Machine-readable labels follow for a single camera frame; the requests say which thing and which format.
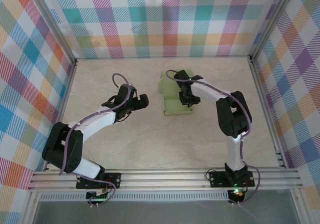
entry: cable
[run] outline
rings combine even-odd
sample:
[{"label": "cable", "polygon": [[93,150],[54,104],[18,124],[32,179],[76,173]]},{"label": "cable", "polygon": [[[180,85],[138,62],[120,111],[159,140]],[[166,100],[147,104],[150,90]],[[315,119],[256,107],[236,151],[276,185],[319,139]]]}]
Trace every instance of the cable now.
[{"label": "cable", "polygon": [[[111,182],[109,179],[107,179],[107,181]],[[106,189],[107,189],[107,191],[108,191],[108,184],[105,184],[105,185],[106,185]],[[112,191],[112,189],[113,189],[113,187],[111,186],[110,191]],[[110,192],[110,191],[109,191],[109,192]]]},{"label": "cable", "polygon": [[242,152],[243,144],[244,144],[243,139],[251,133],[251,129],[252,129],[251,120],[250,120],[249,115],[248,115],[247,111],[245,110],[244,106],[242,105],[242,103],[236,97],[234,97],[231,94],[228,94],[228,93],[226,93],[226,92],[224,92],[224,91],[222,91],[222,90],[220,90],[220,89],[218,89],[218,88],[216,88],[216,87],[214,87],[214,86],[212,86],[212,85],[210,85],[208,83],[205,83],[205,82],[202,82],[202,81],[199,81],[199,80],[179,80],[179,79],[176,79],[176,78],[173,78],[173,77],[169,76],[169,72],[177,73],[177,71],[175,71],[175,70],[167,70],[165,75],[169,79],[174,80],[174,81],[178,81],[178,82],[194,82],[194,83],[198,83],[198,84],[202,84],[202,85],[208,86],[209,88],[217,91],[218,93],[221,93],[222,95],[225,95],[225,96],[228,96],[228,97],[232,98],[240,106],[240,108],[242,109],[242,111],[243,111],[243,113],[244,113],[244,115],[246,117],[246,120],[248,122],[248,131],[244,135],[241,135],[241,138],[240,138],[240,158],[241,158],[241,161],[243,162],[244,165],[255,169],[257,171],[257,173],[258,173],[258,183],[257,183],[257,186],[256,186],[255,190],[253,191],[253,194],[251,196],[249,196],[248,198],[246,198],[246,200],[244,200],[243,202],[250,200],[253,197],[253,195],[256,193],[258,188],[259,188],[260,181],[261,181],[261,174],[260,174],[260,171],[258,170],[258,168],[256,168],[255,166],[252,166],[252,165],[248,165],[245,162],[244,158],[243,158],[244,157],[243,152]]},{"label": "cable", "polygon": [[112,75],[112,82],[114,83],[114,85],[119,88],[119,85],[116,84],[115,82],[115,74]]},{"label": "cable", "polygon": [[210,180],[207,175],[208,175],[209,171],[211,171],[211,170],[213,170],[213,169],[209,169],[204,175],[207,180]]},{"label": "cable", "polygon": [[117,122],[123,122],[131,115],[133,108],[129,111],[128,115],[123,120],[118,120]]},{"label": "cable", "polygon": [[247,181],[247,179],[244,179],[244,180],[245,180],[245,183],[246,183],[246,185],[247,185],[247,186],[246,186],[247,188],[246,188],[246,191],[245,191],[245,192],[247,192],[247,191],[248,191],[248,186],[249,186],[249,185],[248,185],[248,181]]}]

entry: black bracket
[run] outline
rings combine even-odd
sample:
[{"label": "black bracket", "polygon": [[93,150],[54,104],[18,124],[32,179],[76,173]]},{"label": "black bracket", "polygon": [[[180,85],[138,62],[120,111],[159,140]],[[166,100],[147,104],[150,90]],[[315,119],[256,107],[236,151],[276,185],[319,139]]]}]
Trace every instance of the black bracket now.
[{"label": "black bracket", "polygon": [[[235,91],[230,94],[243,105],[249,116],[250,123],[252,123],[252,117],[244,95],[240,91]],[[240,105],[231,97],[220,98],[216,102],[216,107],[219,127],[226,136],[236,138],[241,133],[248,131],[249,124],[246,115]]]},{"label": "black bracket", "polygon": [[[101,173],[99,175],[99,180],[105,180],[113,183],[116,188],[120,188],[120,183],[121,183],[121,173]],[[91,181],[84,179],[80,177],[77,182],[76,182],[76,189],[105,189],[107,188],[112,188],[110,184],[106,183],[101,183],[101,182],[96,182],[96,181]]]},{"label": "black bracket", "polygon": [[[134,86],[130,87],[131,92],[129,99],[122,106],[114,109],[115,112],[115,122],[124,118],[127,114],[131,114],[132,111],[140,110],[146,108],[149,105],[149,99],[146,94],[140,95],[140,99],[137,97],[137,90]],[[123,84],[120,86],[118,94],[112,96],[107,102],[101,104],[101,106],[106,106],[108,108],[113,108],[123,102],[128,94],[127,85]]]},{"label": "black bracket", "polygon": [[255,180],[253,178],[252,171],[248,171],[241,179],[231,184],[225,175],[225,171],[211,171],[209,172],[209,181],[211,188],[217,187],[253,187],[255,186]]},{"label": "black bracket", "polygon": [[[195,75],[193,77],[190,77],[185,70],[178,71],[174,75],[175,79],[178,80],[201,80],[203,77],[199,75]],[[192,105],[196,105],[200,103],[201,99],[197,96],[194,96],[191,91],[191,85],[193,84],[192,81],[190,82],[176,82],[178,86],[180,87],[181,91],[179,92],[179,99],[182,105],[187,105],[188,107]]]},{"label": "black bracket", "polygon": [[[66,140],[69,131],[70,127],[66,124],[61,122],[54,124],[42,152],[42,158],[59,169],[62,168],[65,150],[62,141]],[[74,130],[71,133],[66,155],[65,173],[72,173],[79,166],[82,157],[83,137],[79,130]]]}]

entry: plaid fabric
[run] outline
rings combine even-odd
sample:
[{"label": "plaid fabric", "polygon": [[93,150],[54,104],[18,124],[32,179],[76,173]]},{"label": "plaid fabric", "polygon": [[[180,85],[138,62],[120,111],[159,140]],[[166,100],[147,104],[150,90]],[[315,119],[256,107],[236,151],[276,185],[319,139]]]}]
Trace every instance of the plaid fabric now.
[{"label": "plaid fabric", "polygon": [[16,223],[69,80],[32,0],[0,0],[0,223]]},{"label": "plaid fabric", "polygon": [[267,13],[267,15],[265,16],[265,19],[259,29],[259,32],[258,34],[256,35],[255,39],[254,39],[254,42],[253,42],[253,45],[250,49],[250,55],[253,53],[253,51],[255,50],[255,47],[257,46],[256,44],[259,42],[261,36],[262,36],[262,33],[266,30],[267,26],[268,26],[268,23],[269,23],[269,20],[270,20],[270,17],[274,14],[274,12],[276,11],[276,9],[278,8],[278,4],[279,4],[280,0],[273,0],[273,3]]},{"label": "plaid fabric", "polygon": [[246,55],[267,2],[55,0],[54,6],[45,1],[58,23],[63,19],[56,9],[62,9],[61,30],[74,54],[85,58]]},{"label": "plaid fabric", "polygon": [[286,159],[320,223],[320,0],[290,0],[256,65]]}]

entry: metal extrusion bar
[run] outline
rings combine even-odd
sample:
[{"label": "metal extrusion bar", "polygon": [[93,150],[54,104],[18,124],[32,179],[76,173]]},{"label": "metal extrusion bar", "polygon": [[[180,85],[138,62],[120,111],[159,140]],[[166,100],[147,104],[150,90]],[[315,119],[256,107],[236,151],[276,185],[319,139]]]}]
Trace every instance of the metal extrusion bar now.
[{"label": "metal extrusion bar", "polygon": [[308,201],[305,197],[303,189],[292,189],[291,190],[293,202],[298,213],[300,222],[303,224],[316,223],[314,215],[311,213],[311,209],[308,207]]},{"label": "metal extrusion bar", "polygon": [[243,55],[246,56],[247,54],[250,54],[251,48],[255,42],[255,39],[264,23],[264,20],[266,19],[266,16],[268,15],[268,12],[273,4],[274,0],[267,0],[264,4],[264,7],[260,13],[260,17],[257,19],[255,27],[252,29],[251,38],[249,39],[247,43],[247,47],[245,48]]},{"label": "metal extrusion bar", "polygon": [[290,0],[280,0],[279,4],[277,6],[277,9],[275,10],[273,15],[271,16],[265,31],[263,32],[262,36],[260,37],[260,40],[257,43],[256,48],[252,53],[252,59],[254,61],[258,58],[259,54],[261,53],[263,47],[265,46],[269,36],[271,35],[272,31],[274,30],[278,20],[280,19],[281,15],[284,12],[289,1]]},{"label": "metal extrusion bar", "polygon": [[76,63],[76,57],[72,53],[72,50],[67,43],[66,39],[64,38],[64,35],[62,34],[60,28],[58,27],[54,17],[52,16],[49,8],[47,7],[44,0],[33,0],[35,2],[35,5],[40,10],[40,13],[42,14],[44,20],[48,24],[49,28],[51,29],[54,37],[56,38],[59,45],[62,47],[62,49],[65,51],[67,57],[73,62]]},{"label": "metal extrusion bar", "polygon": [[255,83],[255,87],[256,87],[256,91],[258,93],[258,96],[259,96],[259,99],[260,99],[260,103],[262,105],[262,109],[263,109],[263,112],[264,112],[264,117],[265,117],[265,120],[267,122],[267,126],[268,126],[268,129],[269,129],[269,133],[271,135],[271,138],[272,138],[272,141],[273,141],[273,144],[274,144],[274,148],[276,150],[276,155],[277,155],[277,158],[278,158],[278,161],[281,160],[284,167],[288,168],[288,162],[284,156],[284,151],[282,149],[282,146],[280,144],[280,139],[279,139],[279,136],[277,134],[277,129],[276,129],[276,126],[275,126],[275,123],[272,119],[272,115],[271,115],[271,110],[269,108],[269,105],[268,105],[268,102],[267,102],[267,99],[266,99],[266,95],[264,94],[264,91],[263,91],[263,88],[261,86],[261,81],[259,79],[259,73],[255,67],[255,65],[253,64],[253,61],[251,59],[250,56],[248,56],[248,63],[249,63],[249,67],[250,67],[250,70],[251,70],[251,73],[252,73],[252,77],[253,77],[253,80],[254,80],[254,83]]},{"label": "metal extrusion bar", "polygon": [[19,224],[29,224],[33,222],[40,196],[40,192],[27,192],[26,199],[22,205]]},{"label": "metal extrusion bar", "polygon": [[66,109],[66,106],[67,106],[67,102],[68,102],[68,99],[69,99],[72,83],[74,82],[74,79],[75,79],[75,75],[76,75],[75,72],[77,70],[77,66],[78,65],[76,63],[71,68],[69,82],[67,84],[67,87],[66,87],[66,90],[65,90],[65,93],[64,93],[64,97],[62,99],[62,104],[61,104],[61,108],[60,108],[60,111],[59,111],[59,115],[58,115],[58,117],[56,119],[57,121],[62,121],[62,119],[64,117],[64,114],[65,114],[64,112],[65,112],[65,109]]},{"label": "metal extrusion bar", "polygon": [[[301,188],[302,182],[296,169],[260,167],[261,184],[259,189]],[[121,185],[117,191],[195,191],[227,190],[233,188],[210,188],[205,179],[207,169],[163,169],[163,170],[108,170],[120,172]],[[251,169],[257,180],[258,173]],[[59,171],[35,172],[29,191],[83,191],[76,189],[76,176],[58,175]]]}]

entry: aluminum rail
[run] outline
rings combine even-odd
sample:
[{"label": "aluminum rail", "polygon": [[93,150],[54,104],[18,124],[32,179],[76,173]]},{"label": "aluminum rail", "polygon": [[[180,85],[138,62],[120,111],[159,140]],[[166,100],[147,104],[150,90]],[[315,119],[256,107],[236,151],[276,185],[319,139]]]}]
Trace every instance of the aluminum rail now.
[{"label": "aluminum rail", "polygon": [[265,44],[267,43],[272,31],[274,30],[275,26],[277,25],[279,19],[281,18],[285,8],[287,7],[290,0],[280,0],[277,5],[276,10],[270,17],[270,20],[266,26],[266,29],[263,31],[262,36],[260,37],[255,50],[252,53],[253,61],[256,61],[259,54],[261,53],[262,49],[264,48]]},{"label": "aluminum rail", "polygon": [[64,50],[65,55],[71,60],[73,63],[76,63],[76,57],[74,56],[71,47],[69,46],[68,42],[66,41],[63,33],[60,30],[60,27],[55,21],[51,11],[46,5],[45,0],[33,0],[35,5],[39,8],[40,13],[44,20],[46,21],[47,25],[49,26],[50,30],[52,31],[54,37],[56,38],[57,42]]},{"label": "aluminum rail", "polygon": [[[301,188],[302,181],[296,169],[260,167],[261,184],[259,189]],[[108,170],[121,173],[121,184],[117,191],[185,191],[185,190],[228,190],[232,187],[211,188],[205,179],[207,169],[141,169],[141,170]],[[257,172],[251,170],[257,183]],[[84,191],[76,189],[76,176],[73,174],[58,175],[58,170],[35,172],[29,191]]]}]

